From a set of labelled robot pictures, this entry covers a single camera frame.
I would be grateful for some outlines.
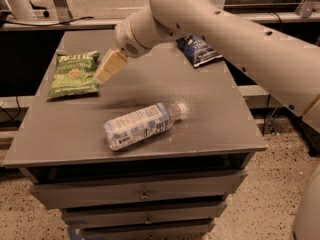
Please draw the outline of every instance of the bottle label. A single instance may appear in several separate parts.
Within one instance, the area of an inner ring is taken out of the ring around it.
[[[105,124],[108,141],[115,150],[169,128],[170,115],[161,103],[115,118]]]

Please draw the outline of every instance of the bottle cap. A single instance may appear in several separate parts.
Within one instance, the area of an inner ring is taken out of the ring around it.
[[[178,103],[177,104],[178,108],[180,109],[181,115],[180,115],[180,119],[185,119],[187,117],[188,114],[188,108],[184,103]]]

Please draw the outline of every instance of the green snack bag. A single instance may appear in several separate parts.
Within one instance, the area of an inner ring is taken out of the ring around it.
[[[81,95],[98,92],[98,84],[93,80],[100,53],[92,51],[83,54],[57,53],[57,66],[48,96]]]

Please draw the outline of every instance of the plastic bottle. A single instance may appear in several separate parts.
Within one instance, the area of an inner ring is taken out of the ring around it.
[[[169,106],[157,103],[104,124],[107,141],[112,150],[119,150],[155,134],[169,130],[176,120],[187,113],[183,103]]]

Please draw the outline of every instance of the speckled floor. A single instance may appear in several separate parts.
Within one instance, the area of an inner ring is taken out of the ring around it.
[[[33,1],[50,7],[50,0]],[[101,1],[70,0],[70,7],[75,16],[92,12],[101,15],[99,13],[106,13],[106,10],[96,9],[103,7]],[[133,0],[131,4],[139,7],[145,1]],[[256,153],[251,159],[246,168],[248,177],[237,192],[228,197],[228,206],[216,219],[216,226],[207,239],[289,239],[302,193],[319,158],[308,155],[301,134],[287,118],[276,119],[275,130],[275,136],[266,133],[267,151]],[[5,149],[0,150],[0,161],[5,154]],[[46,210],[28,193],[30,186],[31,183],[19,174],[0,174],[0,240],[70,239],[60,212]],[[168,238],[176,239],[199,240],[199,236]]]

